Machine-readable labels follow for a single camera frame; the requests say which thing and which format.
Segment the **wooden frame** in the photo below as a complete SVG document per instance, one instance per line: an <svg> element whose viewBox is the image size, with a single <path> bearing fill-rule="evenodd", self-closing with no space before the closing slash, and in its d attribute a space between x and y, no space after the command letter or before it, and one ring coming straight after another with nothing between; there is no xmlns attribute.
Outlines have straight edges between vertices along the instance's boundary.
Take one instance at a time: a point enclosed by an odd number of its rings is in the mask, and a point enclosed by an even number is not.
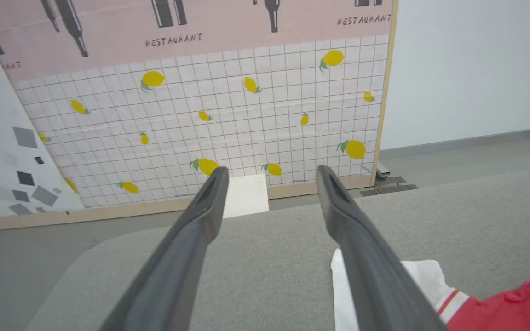
<svg viewBox="0 0 530 331"><path fill-rule="evenodd" d="M381 96L381 108L379 126L377 128L377 140L374 152L374 167L371 175L342 178L341 182L347 190L354 188L372 187L375 185L375 174L377 171L377 159L381 144L381 132L383 131L383 119L386 111L387 93L390 84L390 73L392 70L392 55L398 22L399 0L393 0L392 19L390 26L390 39L387 47L386 73L383 82L383 95ZM318 193L315 183L294 184L290 186L277 186L267 189L269 199L281 199L299 195ZM118 207L100 207L84 209L74 212L46 212L42 214L30 214L22 216L0 217L0 230L11 228L30 228L35 226L48 226L54 224L66 224L77 222L88 222L95 220L108 220L110 218L140 216L157 214L160 212L180 211L187 208L192 198L159 201L151 203L138 203L136 205L121 205Z"/></svg>

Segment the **white towel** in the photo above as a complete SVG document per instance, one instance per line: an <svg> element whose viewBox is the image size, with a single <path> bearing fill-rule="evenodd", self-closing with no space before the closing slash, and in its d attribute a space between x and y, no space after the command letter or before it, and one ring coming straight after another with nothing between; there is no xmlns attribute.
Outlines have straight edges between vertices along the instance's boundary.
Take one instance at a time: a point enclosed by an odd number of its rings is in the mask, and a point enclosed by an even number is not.
<svg viewBox="0 0 530 331"><path fill-rule="evenodd" d="M448 287L439 262L435 260L402 261L402 264L444 323L447 323L469 298L465 293ZM336 331L357 331L359 327L355 306L353 306L351 288L340 249L334 251L330 269L333 272L334 329Z"/></svg>

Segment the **yellow lemon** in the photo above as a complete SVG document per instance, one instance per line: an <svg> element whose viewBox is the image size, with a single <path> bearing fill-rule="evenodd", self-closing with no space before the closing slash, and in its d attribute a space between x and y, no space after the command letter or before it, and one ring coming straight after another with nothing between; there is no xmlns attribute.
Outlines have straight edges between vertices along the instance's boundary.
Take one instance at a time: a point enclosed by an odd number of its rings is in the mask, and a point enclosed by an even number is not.
<svg viewBox="0 0 530 331"><path fill-rule="evenodd" d="M302 114L302 119L300 120L300 124L305 126L306 124L308 124L308 121L310 119L308 118L308 113L303 113Z"/></svg>
<svg viewBox="0 0 530 331"><path fill-rule="evenodd" d="M263 89L260 88L257 83L250 77L245 77L244 78L244 87L246 87L247 91L251 92L251 93L259 93L261 92Z"/></svg>
<svg viewBox="0 0 530 331"><path fill-rule="evenodd" d="M151 90L152 87L161 86L164 80L165 76L163 76L158 71L149 71L145 73L143 79L141 79L140 89L143 90L143 92L147 93L147 91Z"/></svg>
<svg viewBox="0 0 530 331"><path fill-rule="evenodd" d="M138 193L138 186L131 182L119 182L118 187L123 188L130 193Z"/></svg>
<svg viewBox="0 0 530 331"><path fill-rule="evenodd" d="M70 180L69 178L65 178L65 181L67 181L67 184L69 184L69 186L73 189L73 191L75 191L75 193L79 194L79 190L77 190L77 185L75 185L72 180Z"/></svg>
<svg viewBox="0 0 530 331"><path fill-rule="evenodd" d="M372 102L373 100L375 100L374 96L372 96L372 94L370 92L365 92L363 93L363 98L365 99L365 101L367 102Z"/></svg>
<svg viewBox="0 0 530 331"><path fill-rule="evenodd" d="M219 167L219 165L216 163L216 161L210 160L210 159L195 159L190 162L190 168L191 166L194 167L194 169L200 168L200 170L206 174L206 176L210 176L215 168Z"/></svg>
<svg viewBox="0 0 530 331"><path fill-rule="evenodd" d="M345 59L343 52L339 50L332 50L322 57L320 60L320 65L318 65L318 69L322 71L322 68L328 69L328 67L335 67L343 62L343 59Z"/></svg>
<svg viewBox="0 0 530 331"><path fill-rule="evenodd" d="M143 143L143 145L146 145L149 143L149 136L145 134L144 132L140 133L140 142Z"/></svg>
<svg viewBox="0 0 530 331"><path fill-rule="evenodd" d="M89 109L83 107L83 105L76 100L71 100L71 108L73 108L74 111L80 113L81 115L87 115L91 113Z"/></svg>
<svg viewBox="0 0 530 331"><path fill-rule="evenodd" d="M264 169L265 171L269 171L270 174L273 176L281 176L282 175L282 168L279 166L279 164L275 163L267 163L261 169Z"/></svg>
<svg viewBox="0 0 530 331"><path fill-rule="evenodd" d="M42 132L38 132L38 136L40 137L40 140L44 141L45 143L49 142L51 139L49 136L46 136Z"/></svg>
<svg viewBox="0 0 530 331"><path fill-rule="evenodd" d="M213 119L213 117L206 114L205 111L200 111L198 115L200 116L200 119L205 122L212 121Z"/></svg>
<svg viewBox="0 0 530 331"><path fill-rule="evenodd" d="M345 152L345 149L347 149L347 155L350 156L351 159L363 159L365 157L365 145L361 141L343 141L337 147L337 151L339 150L339 148L340 151L343 153Z"/></svg>

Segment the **floor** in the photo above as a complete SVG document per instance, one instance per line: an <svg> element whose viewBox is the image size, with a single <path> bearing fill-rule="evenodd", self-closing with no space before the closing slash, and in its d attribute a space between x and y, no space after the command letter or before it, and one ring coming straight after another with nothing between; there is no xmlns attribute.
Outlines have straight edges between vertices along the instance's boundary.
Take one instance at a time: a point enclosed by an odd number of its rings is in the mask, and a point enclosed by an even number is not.
<svg viewBox="0 0 530 331"><path fill-rule="evenodd" d="M530 169L530 132L382 151L391 176L419 188ZM351 194L360 196L360 190ZM316 195L271 200L270 208L313 205ZM57 280L84 251L135 231L172 224L178 212L0 231L0 330L23 330Z"/></svg>

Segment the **red cloth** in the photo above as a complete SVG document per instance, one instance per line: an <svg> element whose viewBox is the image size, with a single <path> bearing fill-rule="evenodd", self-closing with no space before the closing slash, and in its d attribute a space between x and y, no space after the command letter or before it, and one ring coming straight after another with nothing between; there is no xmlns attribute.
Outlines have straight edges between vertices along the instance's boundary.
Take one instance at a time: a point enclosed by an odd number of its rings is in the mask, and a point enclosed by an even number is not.
<svg viewBox="0 0 530 331"><path fill-rule="evenodd" d="M530 281L488 299L470 297L447 326L450 331L530 330Z"/></svg>

